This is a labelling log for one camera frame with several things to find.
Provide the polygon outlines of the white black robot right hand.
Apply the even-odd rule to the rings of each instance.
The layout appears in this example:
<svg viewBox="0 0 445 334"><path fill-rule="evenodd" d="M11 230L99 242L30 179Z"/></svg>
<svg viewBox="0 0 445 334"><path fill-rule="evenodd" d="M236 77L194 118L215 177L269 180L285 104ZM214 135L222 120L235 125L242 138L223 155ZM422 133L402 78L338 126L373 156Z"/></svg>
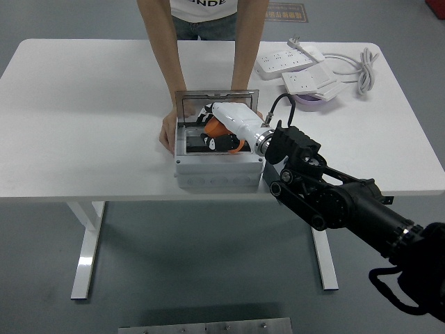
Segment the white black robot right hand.
<svg viewBox="0 0 445 334"><path fill-rule="evenodd" d="M273 130L246 104L214 102L198 114L197 125L204 125L202 138L210 150L238 152L244 143L253 153L264 156Z"/></svg>

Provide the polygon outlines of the person's right hand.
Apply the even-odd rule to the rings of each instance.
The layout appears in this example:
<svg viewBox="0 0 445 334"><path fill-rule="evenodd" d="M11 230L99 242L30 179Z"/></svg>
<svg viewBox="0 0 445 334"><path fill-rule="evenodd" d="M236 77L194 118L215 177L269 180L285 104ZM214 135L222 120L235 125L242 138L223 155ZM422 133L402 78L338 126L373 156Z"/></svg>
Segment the person's right hand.
<svg viewBox="0 0 445 334"><path fill-rule="evenodd" d="M176 126L177 126L177 107L172 107L162 120L159 133L159 142L171 154L175 153Z"/></svg>

